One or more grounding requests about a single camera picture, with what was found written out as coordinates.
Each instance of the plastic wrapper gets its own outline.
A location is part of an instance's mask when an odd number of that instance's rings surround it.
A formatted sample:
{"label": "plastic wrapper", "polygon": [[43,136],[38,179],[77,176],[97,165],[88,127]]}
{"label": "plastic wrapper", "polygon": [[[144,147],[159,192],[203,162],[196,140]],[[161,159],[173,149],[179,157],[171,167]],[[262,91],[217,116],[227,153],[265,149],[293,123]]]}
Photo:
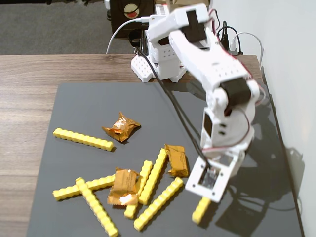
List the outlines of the plastic wrapper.
{"label": "plastic wrapper", "polygon": [[138,172],[131,169],[116,168],[113,186],[108,195],[107,204],[135,205],[138,202],[136,178]]}
{"label": "plastic wrapper", "polygon": [[184,147],[164,145],[169,156],[171,170],[168,171],[172,176],[187,177],[189,175]]}
{"label": "plastic wrapper", "polygon": [[120,142],[125,141],[130,137],[132,131],[140,127],[140,123],[126,117],[121,111],[119,112],[119,119],[114,123],[112,128],[102,127],[102,129],[110,137]]}

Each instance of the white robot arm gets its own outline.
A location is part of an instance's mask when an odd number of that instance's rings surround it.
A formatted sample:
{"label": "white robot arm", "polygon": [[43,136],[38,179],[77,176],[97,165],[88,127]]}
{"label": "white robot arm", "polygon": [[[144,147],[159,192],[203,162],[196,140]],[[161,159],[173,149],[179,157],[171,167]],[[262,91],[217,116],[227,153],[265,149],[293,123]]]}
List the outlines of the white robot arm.
{"label": "white robot arm", "polygon": [[[210,168],[198,157],[186,189],[219,202],[254,137],[251,123],[260,91],[244,65],[221,47],[208,21],[204,4],[178,8],[166,17],[151,16],[148,59],[160,79],[177,82],[188,70],[206,92],[200,146]],[[196,47],[196,42],[209,51]],[[135,67],[133,70],[142,81],[148,79],[143,80]]]}

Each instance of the wooden tabletop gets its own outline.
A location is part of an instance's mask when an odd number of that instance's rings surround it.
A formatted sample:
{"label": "wooden tabletop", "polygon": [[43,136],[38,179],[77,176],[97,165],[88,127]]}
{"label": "wooden tabletop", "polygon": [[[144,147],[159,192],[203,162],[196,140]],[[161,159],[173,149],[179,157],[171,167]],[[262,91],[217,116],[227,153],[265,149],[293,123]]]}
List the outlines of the wooden tabletop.
{"label": "wooden tabletop", "polygon": [[[0,56],[0,237],[24,237],[57,86],[140,82],[133,55]],[[238,59],[262,80],[255,55]],[[181,81],[190,80],[185,75]]]}

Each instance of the gray carpet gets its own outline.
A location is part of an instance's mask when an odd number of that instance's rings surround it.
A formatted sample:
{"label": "gray carpet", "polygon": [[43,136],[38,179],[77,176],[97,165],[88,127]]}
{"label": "gray carpet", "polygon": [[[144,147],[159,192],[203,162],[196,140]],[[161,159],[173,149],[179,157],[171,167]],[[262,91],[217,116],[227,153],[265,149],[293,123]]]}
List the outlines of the gray carpet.
{"label": "gray carpet", "polygon": [[[102,1],[0,5],[0,55],[101,54],[112,36]],[[133,53],[114,39],[110,53]]]}

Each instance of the yellow plastic stick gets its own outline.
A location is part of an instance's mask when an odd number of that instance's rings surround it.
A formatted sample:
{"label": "yellow plastic stick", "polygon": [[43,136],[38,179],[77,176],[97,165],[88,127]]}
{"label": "yellow plastic stick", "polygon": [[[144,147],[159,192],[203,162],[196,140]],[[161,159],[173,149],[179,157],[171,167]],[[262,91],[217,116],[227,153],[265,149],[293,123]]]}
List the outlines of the yellow plastic stick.
{"label": "yellow plastic stick", "polygon": [[53,134],[55,137],[62,138],[64,140],[78,142],[96,148],[101,148],[102,150],[107,150],[108,152],[110,152],[114,146],[113,142],[108,142],[100,138],[90,137],[76,132],[67,131],[61,128],[55,129]]}
{"label": "yellow plastic stick", "polygon": [[157,213],[159,209],[175,194],[183,185],[182,179],[176,177],[174,181],[153,201],[152,204],[134,221],[134,228],[141,231],[150,219]]}
{"label": "yellow plastic stick", "polygon": [[[115,178],[115,174],[111,176],[107,176],[107,177],[102,177],[100,179],[88,181],[86,182],[86,184],[88,185],[89,189],[98,190],[98,189],[112,186],[114,182],[114,178]],[[64,189],[53,191],[53,195],[56,201],[59,201],[65,198],[70,198],[72,196],[76,196],[79,194],[80,194],[80,191],[77,185],[73,185],[73,186],[66,187]]]}
{"label": "yellow plastic stick", "polygon": [[161,169],[163,167],[164,161],[166,160],[167,152],[165,149],[161,149],[160,153],[156,159],[154,167],[149,175],[149,178],[144,186],[144,190],[142,191],[141,195],[139,196],[139,202],[143,205],[147,205],[150,195],[153,192]]}
{"label": "yellow plastic stick", "polygon": [[[142,167],[142,170],[139,173],[140,176],[139,176],[139,179],[137,180],[137,184],[136,184],[136,186],[139,187],[139,190],[138,190],[139,196],[141,195],[141,193],[144,189],[145,183],[148,179],[148,176],[149,176],[152,168],[153,168],[153,163],[151,161],[148,161],[148,160],[144,161],[144,165]],[[136,208],[137,208],[137,204],[136,205],[128,205],[126,207],[126,211],[124,212],[124,216],[127,218],[130,218],[130,219],[133,219],[135,212],[136,212]]]}
{"label": "yellow plastic stick", "polygon": [[119,232],[117,228],[115,228],[114,224],[112,223],[111,219],[108,217],[107,213],[99,203],[98,199],[92,193],[92,191],[88,188],[88,185],[85,183],[84,179],[77,178],[76,185],[80,190],[83,198],[86,200],[87,204],[90,206],[90,209],[93,211],[94,215],[98,218],[98,221],[101,223],[102,227],[104,228],[105,232],[110,237],[118,236]]}
{"label": "yellow plastic stick", "polygon": [[196,224],[199,224],[208,208],[211,204],[211,200],[207,197],[202,197],[201,201],[199,201],[196,210],[192,214],[192,221]]}

